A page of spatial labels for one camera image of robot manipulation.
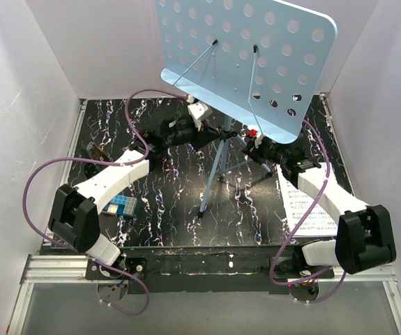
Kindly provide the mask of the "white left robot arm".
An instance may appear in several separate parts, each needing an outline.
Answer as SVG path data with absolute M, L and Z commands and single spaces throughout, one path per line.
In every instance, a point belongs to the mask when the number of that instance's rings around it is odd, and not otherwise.
M 163 121 L 162 134 L 146 130 L 142 139 L 135 140 L 116 161 L 98 174 L 72 187 L 64 184 L 54 197 L 48 228 L 55 236 L 108 266 L 121 254 L 100 231 L 99 215 L 111 199 L 127 186 L 162 163 L 170 147 L 191 144 L 201 149 L 214 140 L 225 138 L 221 128 L 214 128 L 205 121 L 196 126 L 191 119 L 172 118 Z

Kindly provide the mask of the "black metronome body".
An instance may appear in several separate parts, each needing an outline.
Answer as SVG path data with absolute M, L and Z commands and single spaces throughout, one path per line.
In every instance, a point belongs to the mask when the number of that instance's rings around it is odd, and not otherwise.
M 94 142 L 89 142 L 82 144 L 81 146 L 82 158 L 93 160 L 93 161 L 109 161 L 112 162 L 112 158 L 104 152 L 97 144 Z M 84 174 L 87 179 L 94 177 L 99 172 L 103 171 L 106 165 L 98 165 L 94 163 L 86 163 L 84 165 Z

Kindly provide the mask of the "white sheet music page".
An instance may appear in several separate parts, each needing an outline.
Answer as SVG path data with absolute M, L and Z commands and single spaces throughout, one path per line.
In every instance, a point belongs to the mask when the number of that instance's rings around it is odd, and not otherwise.
M 281 167 L 277 165 L 276 168 L 282 201 L 287 217 L 288 229 L 293 230 L 313 203 L 315 197 L 310 197 L 304 192 L 296 189 L 282 175 Z M 294 236 L 333 237 L 336 236 L 337 229 L 335 221 L 322 209 L 320 205 L 317 204 Z

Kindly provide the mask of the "blue music stand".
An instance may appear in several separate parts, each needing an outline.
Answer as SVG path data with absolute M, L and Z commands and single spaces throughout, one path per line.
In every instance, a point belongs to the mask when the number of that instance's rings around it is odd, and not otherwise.
M 286 1 L 157 1 L 161 79 L 280 144 L 299 135 L 338 34 Z

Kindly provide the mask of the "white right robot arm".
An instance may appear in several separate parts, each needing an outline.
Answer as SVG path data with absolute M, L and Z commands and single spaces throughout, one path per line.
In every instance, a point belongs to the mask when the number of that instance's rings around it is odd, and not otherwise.
M 316 266 L 340 266 L 357 274 L 396 260 L 389 211 L 355 198 L 312 157 L 308 141 L 299 136 L 290 144 L 278 144 L 250 131 L 245 154 L 258 163 L 280 166 L 283 177 L 296 189 L 317 199 L 319 206 L 338 226 L 332 241 L 309 242 L 297 247 L 292 263 L 298 270 Z

